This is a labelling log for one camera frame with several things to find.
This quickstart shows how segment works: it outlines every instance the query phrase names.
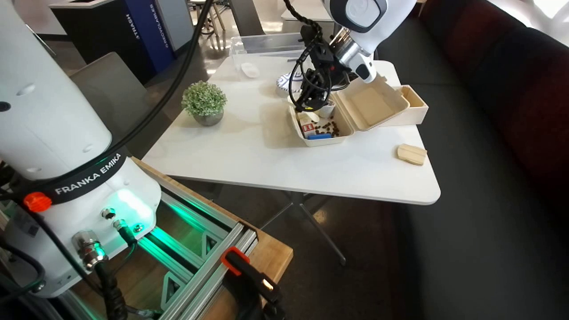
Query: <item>box lid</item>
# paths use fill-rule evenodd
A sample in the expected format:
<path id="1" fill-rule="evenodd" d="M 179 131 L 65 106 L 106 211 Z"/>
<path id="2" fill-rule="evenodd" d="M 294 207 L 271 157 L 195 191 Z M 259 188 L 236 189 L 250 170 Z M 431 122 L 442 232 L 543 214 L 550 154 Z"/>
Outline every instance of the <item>box lid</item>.
<path id="1" fill-rule="evenodd" d="M 372 84 L 356 79 L 348 90 L 335 93 L 333 102 L 349 115 L 358 131 L 369 131 L 408 109 L 408 100 L 378 77 Z"/>

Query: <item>gray sofa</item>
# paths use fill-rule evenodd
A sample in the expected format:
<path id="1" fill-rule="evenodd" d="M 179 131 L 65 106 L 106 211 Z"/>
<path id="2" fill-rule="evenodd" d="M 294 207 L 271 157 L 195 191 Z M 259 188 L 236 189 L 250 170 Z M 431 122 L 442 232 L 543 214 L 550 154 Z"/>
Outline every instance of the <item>gray sofa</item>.
<path id="1" fill-rule="evenodd" d="M 429 0 L 378 58 L 431 106 L 444 191 L 394 216 L 401 319 L 569 319 L 569 49 L 486 0 Z"/>

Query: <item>open box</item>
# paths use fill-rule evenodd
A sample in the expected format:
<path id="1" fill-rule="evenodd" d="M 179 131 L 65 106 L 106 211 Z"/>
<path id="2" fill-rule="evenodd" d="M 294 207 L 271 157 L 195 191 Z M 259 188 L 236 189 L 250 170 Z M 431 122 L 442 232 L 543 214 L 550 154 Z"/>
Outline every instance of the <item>open box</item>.
<path id="1" fill-rule="evenodd" d="M 378 77 L 372 84 L 355 81 L 348 90 L 333 95 L 335 124 L 339 138 L 310 141 L 305 140 L 296 109 L 291 108 L 291 122 L 307 147 L 340 145 L 356 131 L 364 132 L 372 127 L 415 127 L 422 125 L 429 106 L 412 86 L 392 88 L 387 79 Z"/>

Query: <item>floor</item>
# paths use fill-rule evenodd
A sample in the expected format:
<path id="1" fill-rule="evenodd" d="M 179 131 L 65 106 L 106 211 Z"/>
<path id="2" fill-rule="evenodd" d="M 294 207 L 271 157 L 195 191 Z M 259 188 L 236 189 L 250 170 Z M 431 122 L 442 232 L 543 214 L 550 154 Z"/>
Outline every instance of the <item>floor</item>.
<path id="1" fill-rule="evenodd" d="M 278 33 L 282 26 L 282 0 L 257 0 L 259 17 L 268 33 Z M 232 12 L 220 6 L 221 19 L 227 26 L 227 40 L 239 35 Z M 74 74 L 84 67 L 83 60 L 74 52 L 74 45 L 67 42 L 51 44 L 58 52 L 56 60 L 65 67 L 68 74 Z M 180 90 L 175 93 L 172 104 L 163 113 L 163 124 L 152 125 L 136 140 L 134 156 L 143 157 L 154 141 L 161 138 L 166 125 L 180 113 L 179 97 L 182 90 L 191 83 L 207 79 L 216 74 L 216 68 L 230 54 L 230 42 L 227 49 L 220 49 L 216 42 L 204 40 L 200 56 L 195 60 L 191 72 L 184 77 Z M 157 102 L 172 81 L 177 76 L 177 68 L 154 79 L 147 88 L 152 102 Z M 200 182 L 184 182 L 191 189 L 211 196 L 216 186 Z M 314 227 L 300 214 L 287 214 L 275 221 L 266 232 L 280 239 L 287 246 L 294 248 L 294 262 L 289 268 L 280 287 L 285 294 L 284 308 L 292 320 L 353 320 L 353 319 L 396 319 L 396 301 L 392 301 L 394 280 L 388 271 L 388 246 L 387 246 L 387 218 L 397 212 L 396 205 L 360 202 L 360 200 L 340 200 L 332 198 L 321 207 L 324 198 L 316 198 L 308 204 L 308 209 L 319 209 L 316 220 L 323 228 L 337 241 L 340 250 L 348 255 L 349 264 L 344 268 L 339 257 L 324 244 L 316 234 Z M 223 188 L 218 204 L 230 212 L 244 218 L 246 221 L 260 227 L 273 214 L 287 205 L 287 196 L 275 191 L 244 189 L 244 188 Z M 136 308 L 157 308 L 161 291 L 157 284 L 147 285 L 147 291 L 140 284 L 148 284 L 152 278 L 141 266 L 148 266 L 148 257 L 138 252 L 120 273 L 125 298 Z M 86 287 L 76 289 L 81 296 L 90 296 Z M 99 300 L 93 301 L 97 312 L 104 312 Z"/>

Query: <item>table leg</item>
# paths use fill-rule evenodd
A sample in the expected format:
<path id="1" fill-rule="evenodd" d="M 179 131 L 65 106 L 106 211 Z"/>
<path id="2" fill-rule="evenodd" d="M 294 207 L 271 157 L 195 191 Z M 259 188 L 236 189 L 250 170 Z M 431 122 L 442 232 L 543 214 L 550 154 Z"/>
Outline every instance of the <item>table leg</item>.
<path id="1" fill-rule="evenodd" d="M 282 209 L 276 216 L 273 216 L 264 227 L 262 230 L 266 230 L 269 225 L 273 225 L 278 218 L 282 218 L 284 214 L 291 212 L 291 211 L 301 211 L 303 216 L 314 225 L 314 228 L 321 234 L 321 237 L 333 248 L 333 252 L 339 255 L 340 259 L 340 264 L 346 266 L 348 264 L 348 259 L 346 255 L 340 252 L 340 248 L 337 246 L 337 243 L 323 230 L 323 227 L 317 223 L 317 220 L 314 218 L 314 214 L 305 207 L 305 200 L 310 198 L 310 196 L 305 196 L 305 195 L 298 195 L 298 193 L 292 193 L 292 195 L 287 195 L 291 204 Z"/>

